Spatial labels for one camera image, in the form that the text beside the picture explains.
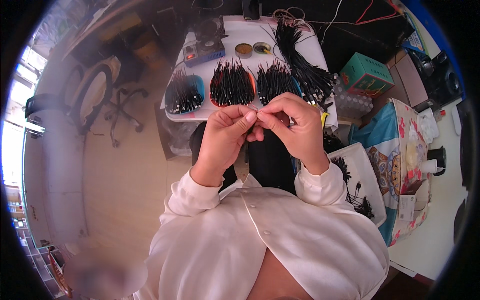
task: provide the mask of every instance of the cuff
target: cuff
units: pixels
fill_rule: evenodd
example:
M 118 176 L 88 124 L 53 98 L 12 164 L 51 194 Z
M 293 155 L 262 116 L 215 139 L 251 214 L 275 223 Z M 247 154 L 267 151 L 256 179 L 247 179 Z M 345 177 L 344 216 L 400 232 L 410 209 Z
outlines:
M 223 183 L 218 187 L 206 187 L 196 183 L 192 177 L 190 176 L 190 168 L 188 172 L 183 175 L 181 181 L 182 188 L 187 192 L 190 196 L 193 196 L 197 199 L 208 200 L 212 199 L 218 195 L 218 191 L 223 186 Z
M 301 166 L 300 166 L 300 180 L 306 182 L 306 183 L 309 183 L 313 186 L 318 186 L 318 187 L 322 187 L 322 186 L 325 186 L 327 184 L 330 184 L 333 180 L 337 180 L 337 170 L 338 167 L 333 164 L 330 160 L 329 161 L 329 164 L 328 164 L 328 169 L 327 171 L 325 171 L 324 173 L 322 173 L 322 175 L 313 175 L 311 174 L 307 168 L 303 165 L 303 163 L 301 163 Z

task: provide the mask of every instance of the red wire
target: red wire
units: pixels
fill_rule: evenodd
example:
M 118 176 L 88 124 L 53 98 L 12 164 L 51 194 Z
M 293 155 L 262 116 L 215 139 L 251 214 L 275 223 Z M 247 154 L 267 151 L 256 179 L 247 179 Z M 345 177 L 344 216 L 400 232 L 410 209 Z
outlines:
M 363 14 L 361 14 L 360 18 L 355 22 L 355 23 L 358 23 L 362 18 L 363 16 L 365 15 L 365 13 L 367 12 L 367 10 L 370 8 L 370 6 L 372 6 L 373 4 L 373 0 L 370 2 L 370 5 L 367 7 L 367 9 L 363 12 Z
M 370 5 L 367 7 L 367 9 L 365 10 L 365 12 L 363 13 L 363 15 L 367 12 L 367 10 L 370 8 L 370 6 L 372 5 L 372 3 L 373 3 L 373 0 L 372 0 L 372 2 L 370 3 Z M 363 15 L 362 15 L 362 16 L 360 17 L 360 19 L 358 19 L 358 20 L 355 22 L 355 24 L 364 24 L 364 23 L 369 23 L 369 22 L 381 20 L 381 19 L 384 19 L 384 18 L 393 17 L 394 15 L 396 15 L 396 12 L 397 12 L 396 5 L 394 5 L 394 4 L 392 3 L 392 0 L 388 0 L 388 4 L 390 4 L 390 6 L 392 6 L 392 7 L 395 9 L 395 11 L 394 11 L 393 14 L 388 15 L 388 16 L 384 16 L 384 17 L 380 17 L 380 18 L 376 18 L 376 19 L 372 19 L 372 20 L 362 21 L 362 22 L 358 23 L 358 21 L 363 17 Z

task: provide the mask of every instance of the floral cloth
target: floral cloth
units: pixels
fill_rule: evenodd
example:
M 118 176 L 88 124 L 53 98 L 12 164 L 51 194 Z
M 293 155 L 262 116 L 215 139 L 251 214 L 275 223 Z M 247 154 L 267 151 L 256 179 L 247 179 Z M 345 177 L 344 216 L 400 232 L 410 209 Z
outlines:
M 422 210 L 415 212 L 412 222 L 398 219 L 399 195 L 417 180 L 427 178 L 430 182 L 430 176 L 423 175 L 422 178 L 420 171 L 420 162 L 426 160 L 428 147 L 416 120 L 416 111 L 396 99 L 390 99 L 368 125 L 361 130 L 352 126 L 349 135 L 351 144 L 362 143 L 377 177 L 387 214 L 386 221 L 378 229 L 387 246 L 409 236 L 428 214 L 428 206 L 425 205 Z M 413 142 L 411 145 L 414 147 L 411 152 L 418 158 L 418 163 L 411 167 L 407 164 L 409 141 Z

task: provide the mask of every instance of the green box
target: green box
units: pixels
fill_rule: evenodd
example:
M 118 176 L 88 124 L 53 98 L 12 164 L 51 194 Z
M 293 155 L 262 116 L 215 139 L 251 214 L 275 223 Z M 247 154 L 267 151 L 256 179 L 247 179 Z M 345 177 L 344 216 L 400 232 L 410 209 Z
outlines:
M 358 52 L 340 71 L 340 77 L 348 93 L 372 98 L 395 85 L 387 66 Z

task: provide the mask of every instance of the white cup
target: white cup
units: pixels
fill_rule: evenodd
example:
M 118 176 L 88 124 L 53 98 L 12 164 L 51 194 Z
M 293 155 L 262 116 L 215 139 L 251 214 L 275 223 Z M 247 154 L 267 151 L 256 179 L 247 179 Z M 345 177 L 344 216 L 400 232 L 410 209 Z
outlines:
M 437 172 L 437 159 L 423 161 L 420 165 L 420 170 L 422 171 L 422 173 L 435 174 Z

